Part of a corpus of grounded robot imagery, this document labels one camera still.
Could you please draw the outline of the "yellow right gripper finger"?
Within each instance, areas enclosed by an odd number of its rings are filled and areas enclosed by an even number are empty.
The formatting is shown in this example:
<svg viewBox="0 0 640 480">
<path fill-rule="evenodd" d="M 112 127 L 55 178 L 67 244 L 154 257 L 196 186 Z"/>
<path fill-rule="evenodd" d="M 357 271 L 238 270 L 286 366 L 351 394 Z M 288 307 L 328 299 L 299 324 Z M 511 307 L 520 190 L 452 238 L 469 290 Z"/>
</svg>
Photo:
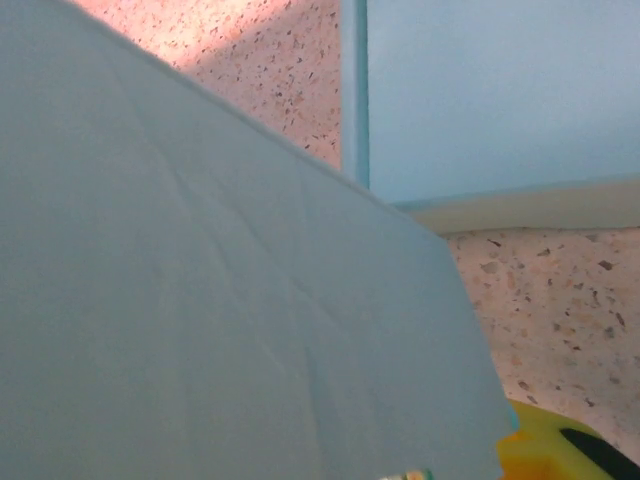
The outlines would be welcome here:
<svg viewBox="0 0 640 480">
<path fill-rule="evenodd" d="M 512 400 L 515 432 L 497 444 L 504 479 L 631 480 L 631 460 L 569 417 Z"/>
</svg>

